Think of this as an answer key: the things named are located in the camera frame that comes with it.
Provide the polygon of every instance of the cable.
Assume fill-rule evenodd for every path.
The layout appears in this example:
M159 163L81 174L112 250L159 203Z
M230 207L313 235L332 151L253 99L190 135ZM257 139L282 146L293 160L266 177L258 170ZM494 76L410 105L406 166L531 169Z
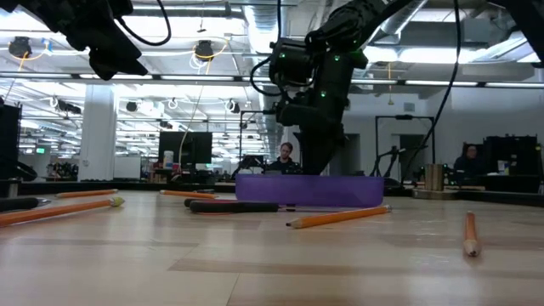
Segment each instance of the cable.
M279 42L280 39L281 39L281 0L277 0L276 13L277 13L276 19L277 19L277 22L278 22L278 38L277 38L276 42ZM272 55L270 55L268 58L266 58L262 62L256 64L252 68L252 72L249 74L249 82L252 84L253 89L255 89L258 93L260 93L262 95L265 95L265 96L268 96L268 97L279 97L281 95L285 96L286 92L285 92L285 90L283 90L283 88L278 86L278 89L280 90L279 93L269 93L269 92L264 91L261 88L259 88L255 84L255 81L253 80L253 77L255 76L255 73L257 72L257 70L259 68L261 68L262 66L266 65L267 63L269 63L271 59L272 59Z
M27 56L27 55L28 55L28 51L26 51L25 54L23 55L23 58L20 59L19 69L17 70L17 72L20 72L21 69L23 69L23 64L25 63L25 60L26 60L26 56ZM6 93L6 96L5 96L4 99L3 99L4 102L8 102L9 93L11 93L11 88L14 87L15 81L17 81L17 77L14 78L14 80L11 82L11 85L9 85L8 92Z
M161 11L162 11L162 15L164 16L164 21L166 22L167 24L167 31L168 31L168 34L166 36L166 38L164 38L162 41L160 42L150 42L150 41L147 41L145 39L143 39L142 37L140 37L138 34L134 33L132 30L130 30L130 28L128 27L128 25L125 23L125 20L122 19L122 17L119 17L117 18L117 21L119 21L119 24L128 32L130 33L130 35L132 35L134 38L136 38L138 41L140 41L141 43L145 43L146 45L149 45L149 46L153 46L153 47L158 47L158 46L162 46L163 44L166 44L170 41L170 38L172 38L172 28L170 27L170 20L168 20L168 15L167 15L167 11L164 9L164 5L162 5L162 1L161 0L156 0L157 3L159 3L159 7L161 7Z
M206 74L210 71L210 67L212 66L212 61L210 60L207 68L206 68ZM193 122L193 119L195 118L196 110L198 109L198 105L201 103L201 97L202 97L202 91L204 90L204 86L201 87L201 92L198 94L198 100L195 103L195 108L193 108L193 114L190 116L189 123L187 123L187 128L185 129L184 137L181 139L181 144L179 145L179 153L178 153L178 164L179 169L181 169L181 153L182 149L184 147L185 139L187 138L187 134L189 133L190 124Z
M434 133L434 129L436 128L436 125L439 122L440 115L442 115L442 110L444 109L445 103L448 100L448 96L450 96L450 91L451 91L451 87L453 86L453 82L456 80L457 70L459 70L459 55L461 54L461 18L459 17L459 0L453 0L453 9L456 16L456 39L457 39L456 63L453 65L453 72L451 73L450 83L448 84L448 88L445 90L444 98L442 99L442 103L440 103L439 111L436 113L436 116L434 117L433 125L428 130L427 135L425 136L423 141L419 144L419 147L417 148L417 150L415 150L414 153L410 156L410 160L408 161L408 164L406 165L406 169L410 169L411 164L416 159L417 154L419 153L419 151L422 150L422 148L426 145L428 139ZM408 173L405 173L402 176L402 179L400 180L400 186L402 186L402 183L405 181L407 174Z

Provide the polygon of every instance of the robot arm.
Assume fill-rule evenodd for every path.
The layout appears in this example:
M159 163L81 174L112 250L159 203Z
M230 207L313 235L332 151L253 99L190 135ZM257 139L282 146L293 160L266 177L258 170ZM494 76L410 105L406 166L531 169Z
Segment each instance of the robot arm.
M145 75L147 70L137 59L142 55L117 27L114 18L131 14L129 0L2 0L0 9L13 12L23 7L54 32L66 35L66 41L76 50L88 48L89 64L103 80L117 72Z
M282 89L276 108L276 121L284 126L298 125L303 172L320 174L343 145L342 116L349 104L348 93L354 68L364 69L367 58L359 50L375 30L411 0L352 0L332 12L318 30L308 33L304 42L282 38L272 44L269 78L279 88L313 87L291 98ZM512 16L541 60L544 36L542 0L492 0Z

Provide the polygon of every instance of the computer monitor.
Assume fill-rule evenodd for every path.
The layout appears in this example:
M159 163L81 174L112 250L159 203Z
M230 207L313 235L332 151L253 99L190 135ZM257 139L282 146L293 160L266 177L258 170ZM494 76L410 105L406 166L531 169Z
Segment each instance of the computer monitor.
M161 132L159 136L159 162L164 158L164 151L173 152L173 162L179 160L179 146L185 132ZM184 141L181 153L181 163L211 163L212 162L212 133L189 132Z

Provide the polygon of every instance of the table surface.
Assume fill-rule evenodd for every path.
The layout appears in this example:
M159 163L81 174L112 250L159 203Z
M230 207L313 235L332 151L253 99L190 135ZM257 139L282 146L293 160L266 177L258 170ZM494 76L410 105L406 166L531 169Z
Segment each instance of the table surface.
M541 208L386 198L389 214L290 229L318 212L202 216L182 197L118 195L123 207L1 228L1 305L544 304ZM480 258L463 256L467 210Z

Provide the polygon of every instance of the black cable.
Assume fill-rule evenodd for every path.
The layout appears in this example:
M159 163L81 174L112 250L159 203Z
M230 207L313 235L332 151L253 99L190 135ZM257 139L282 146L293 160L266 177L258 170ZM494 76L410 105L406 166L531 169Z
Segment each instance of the black cable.
M276 42L279 42L280 41L280 38L281 38L281 0L278 0L277 2L277 10L276 10L276 13L277 13L277 22L278 22L278 38L277 38L277 41ZM253 68L252 68L252 71L251 73L249 74L249 82L252 84L252 87L253 89L255 89L258 93L262 94L262 95L265 95L265 96L268 96L268 97L279 97L281 95L284 95L284 92L285 90L283 88L280 88L278 86L278 89L280 90L279 93L269 93L267 91L264 91L262 90L261 88L259 88L255 82L253 81L253 77L255 76L255 73L257 72L257 70L259 68L261 68L262 66L266 65L267 63L270 62L270 60L272 60L272 55L270 55L268 58L266 58L265 60L263 60L262 62L256 64Z
M159 3L159 7L161 7L162 15L164 16L164 21L167 23L167 31L168 31L168 34L167 34L166 38L164 38L164 40L162 40L160 42L150 42L150 41L147 41L147 40L143 39L138 34L134 33L132 30L130 30L130 28L125 23L125 20L122 19L122 17L117 18L117 21L119 21L119 24L125 30L127 30L127 32L130 33L130 35L132 35L134 38L136 38L141 43L145 43L146 45L150 45L150 46L153 46L153 47L162 46L163 44L168 43L170 41L170 38L172 38L172 28L170 27L170 20L168 20L167 11L164 9L164 5L162 5L161 0L156 0L156 1L157 1L157 3Z
M453 86L453 82L456 80L457 70L459 70L459 55L461 54L461 18L459 17L459 0L453 0L453 9L456 15L456 39L457 39L456 63L453 65L453 72L451 73L450 83L448 84L448 88L445 90L444 98L442 99L442 103L440 104L439 111L436 113L436 116L434 117L433 125L428 130L427 135L425 136L423 141L419 144L419 147L417 148L417 150L414 151L414 153L411 155L410 160L408 161L408 164L406 165L406 169L410 169L411 164L414 162L417 154L422 150L422 148L427 143L428 139L434 133L434 128L439 122L440 115L442 115L442 110L444 109L445 103L448 100L448 96L450 96L450 91L451 91L451 87ZM406 174L407 173L405 173L405 175L403 175L402 179L400 180L401 186L403 182L405 181Z

